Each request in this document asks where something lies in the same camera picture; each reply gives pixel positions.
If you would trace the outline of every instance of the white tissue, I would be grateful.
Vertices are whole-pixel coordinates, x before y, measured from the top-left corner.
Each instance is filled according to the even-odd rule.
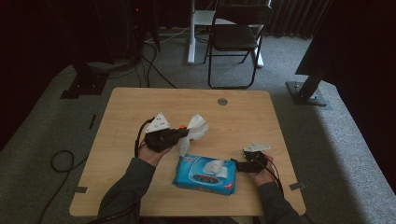
[[[204,172],[215,175],[216,177],[227,178],[227,167],[223,166],[224,161],[210,161],[205,164]]]
[[[189,129],[189,134],[184,138],[180,138],[177,144],[178,153],[181,157],[184,157],[187,151],[190,149],[190,141],[204,136],[209,129],[209,125],[199,114],[195,114],[192,117],[187,129]]]
[[[223,164],[224,161],[210,161],[207,164],[205,164],[204,172],[207,174],[216,175],[221,172],[221,168]]]

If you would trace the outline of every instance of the chair backrest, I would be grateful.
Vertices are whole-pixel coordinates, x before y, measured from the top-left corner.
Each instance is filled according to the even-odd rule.
[[[261,24],[267,25],[274,12],[268,6],[263,5],[234,5],[219,8],[213,17],[212,25],[216,19],[223,19],[241,25]]]

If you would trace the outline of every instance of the wooden table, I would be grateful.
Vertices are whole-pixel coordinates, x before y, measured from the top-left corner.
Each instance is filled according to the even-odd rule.
[[[220,105],[220,98],[228,104]],[[78,184],[88,191],[75,193],[72,216],[97,216],[103,196],[123,176],[134,156],[140,126],[160,112],[171,128],[187,126],[196,113],[207,121],[209,131],[191,142],[190,154],[243,161],[242,149],[253,141],[270,145],[264,153],[275,158],[286,199],[300,215],[305,212],[301,192],[289,187],[297,180],[268,92],[116,88]],[[172,185],[178,157],[174,149],[161,160],[142,199],[141,216],[263,215],[256,187],[244,173],[236,174],[236,191],[230,196]]]

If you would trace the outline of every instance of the table bracket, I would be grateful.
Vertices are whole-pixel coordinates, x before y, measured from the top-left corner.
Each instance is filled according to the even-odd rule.
[[[289,185],[289,187],[291,190],[305,189],[307,187],[307,185],[304,182],[297,182],[297,183]]]
[[[75,193],[87,193],[88,188],[87,187],[75,187],[74,192]]]

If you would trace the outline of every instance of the chair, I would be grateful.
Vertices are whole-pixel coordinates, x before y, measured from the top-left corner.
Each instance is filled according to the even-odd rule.
[[[207,41],[206,57],[209,56],[209,71],[207,84],[212,89],[247,89],[256,76],[256,67],[262,47],[262,32],[270,22],[273,10],[268,6],[257,5],[230,5],[219,8],[212,21],[212,26]],[[218,22],[218,19],[230,21],[230,23]],[[251,25],[259,25],[257,34],[254,34]],[[212,49],[218,51],[246,51],[246,54],[217,54],[212,53]],[[246,86],[213,86],[211,83],[212,57],[214,56],[244,56],[243,63],[250,52],[257,50],[254,58],[253,75],[250,83]]]

